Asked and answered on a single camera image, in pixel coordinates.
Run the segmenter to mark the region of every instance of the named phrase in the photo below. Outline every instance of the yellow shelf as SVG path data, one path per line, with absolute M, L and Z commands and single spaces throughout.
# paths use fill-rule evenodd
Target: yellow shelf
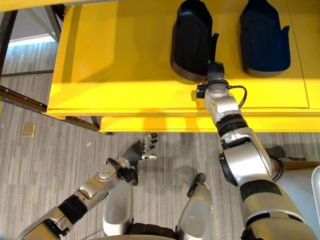
M 292 25 L 285 0 L 272 0 L 281 24 Z M 220 33 L 216 59 L 231 85 L 248 90 L 245 108 L 308 108 L 294 32 L 289 31 L 291 66 L 272 78 L 243 72 L 239 16 L 246 0 L 207 1 L 213 31 Z M 130 0 L 84 4 L 66 13 L 48 103 L 53 115 L 128 116 L 197 113 L 197 82 L 170 67 L 172 29 L 180 0 Z M 233 90 L 240 100 L 241 89 Z
M 318 116 L 245 116 L 256 132 L 320 132 Z M 210 116 L 103 117 L 106 132 L 217 132 Z
M 242 70 L 239 17 L 247 0 L 204 1 L 220 33 L 216 60 L 225 79 L 248 90 L 242 108 L 259 132 L 320 128 L 320 5 L 270 0 L 290 26 L 291 66 L 271 78 Z M 127 0 L 67 8 L 49 96 L 50 116 L 104 116 L 101 130 L 214 132 L 196 85 L 170 67 L 181 0 Z M 238 101 L 242 90 L 232 90 Z

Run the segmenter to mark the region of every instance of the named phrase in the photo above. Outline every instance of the robotic hand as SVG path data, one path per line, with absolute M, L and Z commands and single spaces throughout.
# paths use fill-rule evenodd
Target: robotic hand
M 59 206 L 53 207 L 18 236 L 17 240 L 59 240 L 67 235 L 89 210 L 106 198 L 119 181 L 131 182 L 140 160 L 156 160 L 154 154 L 146 154 L 155 147 L 156 133 L 147 134 L 131 145 L 117 160 L 108 158 L 95 175 L 81 185 Z

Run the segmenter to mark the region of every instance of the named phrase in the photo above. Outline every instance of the black cable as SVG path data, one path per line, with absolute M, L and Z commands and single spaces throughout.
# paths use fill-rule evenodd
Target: black cable
M 282 175 L 284 174 L 285 170 L 286 170 L 286 166 L 284 164 L 284 162 L 281 160 L 281 157 L 277 157 L 277 156 L 274 156 L 274 155 L 270 155 L 269 154 L 269 157 L 276 161 L 278 164 L 279 164 L 279 171 L 276 173 L 276 175 L 272 178 L 272 181 L 276 182 L 278 181 Z
M 247 99 L 247 89 L 244 87 L 244 86 L 241 86 L 241 85 L 236 85 L 236 86 L 227 86 L 227 89 L 243 89 L 244 90 L 244 95 L 243 95 L 243 98 L 241 100 L 241 102 L 239 103 L 239 108 L 241 108 L 245 102 L 246 102 L 246 99 Z

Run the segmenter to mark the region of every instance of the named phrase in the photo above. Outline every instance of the gray carpet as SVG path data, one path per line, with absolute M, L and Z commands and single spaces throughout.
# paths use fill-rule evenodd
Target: gray carpet
M 51 69 L 56 44 L 10 48 L 4 73 Z M 47 103 L 51 74 L 3 78 L 2 85 Z M 106 136 L 54 118 L 1 103 L 0 117 L 0 231 L 16 237 L 25 227 L 59 205 L 108 157 L 120 156 L 144 133 Z M 23 123 L 35 123 L 35 137 L 21 137 Z M 266 148 L 282 146 L 289 157 L 319 161 L 318 133 L 260 133 Z M 134 187 L 136 222 L 175 228 L 188 201 L 189 185 L 198 172 L 207 176 L 213 196 L 209 240 L 237 240 L 243 231 L 237 188 L 227 183 L 218 161 L 216 133 L 161 133 L 154 153 L 158 161 L 139 165 Z M 100 203 L 65 239 L 103 236 Z

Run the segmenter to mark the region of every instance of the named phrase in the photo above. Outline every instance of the yellow panel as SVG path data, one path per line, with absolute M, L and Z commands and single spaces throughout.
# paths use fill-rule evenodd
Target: yellow panel
M 6 12 L 17 9 L 33 8 L 46 5 L 54 4 L 66 4 L 74 2 L 89 2 L 90 0 L 1 0 L 0 1 L 0 12 Z
M 113 116 L 113 117 L 195 117 L 207 116 L 206 109 L 151 109 L 148 112 L 140 112 L 139 109 L 112 109 L 112 108 L 83 108 L 82 115 L 78 110 L 59 109 L 48 110 L 47 114 L 54 116 Z M 320 116 L 320 109 L 310 108 L 241 108 L 245 116 Z
M 256 132 L 320 132 L 318 116 L 247 116 Z M 102 132 L 216 132 L 209 116 L 188 117 L 103 117 Z
M 217 61 L 231 85 L 248 90 L 245 108 L 307 108 L 293 31 L 291 66 L 273 78 L 242 71 L 239 17 L 246 0 L 206 1 L 213 31 L 220 33 Z M 281 25 L 291 25 L 285 0 L 271 0 Z M 204 111 L 196 82 L 170 67 L 172 29 L 181 0 L 128 0 L 84 4 L 66 14 L 58 48 L 48 113 L 180 113 Z M 232 90 L 238 101 L 242 90 Z
M 320 109 L 320 2 L 288 0 L 309 107 Z

